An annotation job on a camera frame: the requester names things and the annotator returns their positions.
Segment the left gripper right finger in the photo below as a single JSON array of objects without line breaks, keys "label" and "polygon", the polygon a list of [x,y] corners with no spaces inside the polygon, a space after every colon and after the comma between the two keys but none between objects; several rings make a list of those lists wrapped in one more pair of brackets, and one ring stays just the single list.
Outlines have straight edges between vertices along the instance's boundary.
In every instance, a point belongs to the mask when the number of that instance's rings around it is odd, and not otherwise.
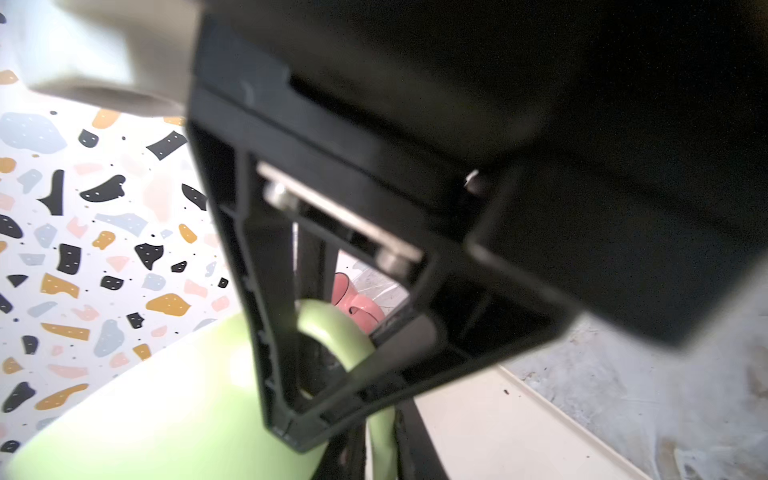
[{"label": "left gripper right finger", "polygon": [[448,480],[426,425],[413,399],[395,406],[398,478]]}]

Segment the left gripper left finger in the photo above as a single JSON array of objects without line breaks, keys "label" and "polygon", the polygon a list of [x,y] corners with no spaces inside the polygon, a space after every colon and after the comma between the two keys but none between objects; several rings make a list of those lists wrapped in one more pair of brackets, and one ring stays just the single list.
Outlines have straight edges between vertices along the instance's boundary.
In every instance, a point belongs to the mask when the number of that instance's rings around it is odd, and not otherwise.
[{"label": "left gripper left finger", "polygon": [[364,480],[366,463],[366,426],[360,424],[329,441],[311,479]]}]

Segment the light green mug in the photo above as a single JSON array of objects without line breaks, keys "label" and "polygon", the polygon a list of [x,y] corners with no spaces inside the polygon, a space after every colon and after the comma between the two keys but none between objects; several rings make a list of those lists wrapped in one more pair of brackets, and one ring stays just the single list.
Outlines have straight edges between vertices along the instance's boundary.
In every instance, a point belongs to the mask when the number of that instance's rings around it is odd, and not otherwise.
[{"label": "light green mug", "polygon": [[298,453],[264,426],[242,315],[172,344],[19,448],[7,479],[309,479],[323,443]]}]

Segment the pink patterned mug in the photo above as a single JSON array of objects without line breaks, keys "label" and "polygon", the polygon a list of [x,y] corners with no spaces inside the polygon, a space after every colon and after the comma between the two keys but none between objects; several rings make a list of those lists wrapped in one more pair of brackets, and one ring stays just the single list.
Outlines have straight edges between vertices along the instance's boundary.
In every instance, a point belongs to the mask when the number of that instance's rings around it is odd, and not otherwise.
[{"label": "pink patterned mug", "polygon": [[379,305],[359,293],[351,279],[342,272],[337,272],[334,276],[331,302],[367,335],[385,319]]}]

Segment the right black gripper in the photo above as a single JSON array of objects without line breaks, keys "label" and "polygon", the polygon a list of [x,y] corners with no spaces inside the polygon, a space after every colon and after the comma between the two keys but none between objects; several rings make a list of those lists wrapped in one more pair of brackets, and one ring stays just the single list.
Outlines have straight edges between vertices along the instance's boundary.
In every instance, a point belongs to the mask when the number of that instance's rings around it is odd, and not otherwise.
[{"label": "right black gripper", "polygon": [[583,311],[682,344],[767,259],[763,1],[202,8],[189,141],[296,451]]}]

